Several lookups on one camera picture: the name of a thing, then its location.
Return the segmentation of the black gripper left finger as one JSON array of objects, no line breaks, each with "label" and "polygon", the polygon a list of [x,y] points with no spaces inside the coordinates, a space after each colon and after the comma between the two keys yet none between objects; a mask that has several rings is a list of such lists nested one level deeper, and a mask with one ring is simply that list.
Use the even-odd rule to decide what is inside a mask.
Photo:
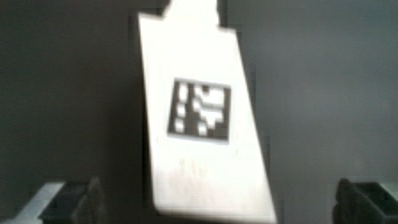
[{"label": "black gripper left finger", "polygon": [[21,209],[16,223],[106,224],[99,179],[48,182]]}]

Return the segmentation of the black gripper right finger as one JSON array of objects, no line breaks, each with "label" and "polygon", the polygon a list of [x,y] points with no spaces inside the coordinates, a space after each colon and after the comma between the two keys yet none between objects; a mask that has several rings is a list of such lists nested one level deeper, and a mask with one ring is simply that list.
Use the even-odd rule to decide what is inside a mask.
[{"label": "black gripper right finger", "polygon": [[398,224],[398,199],[376,182],[339,180],[335,224]]}]

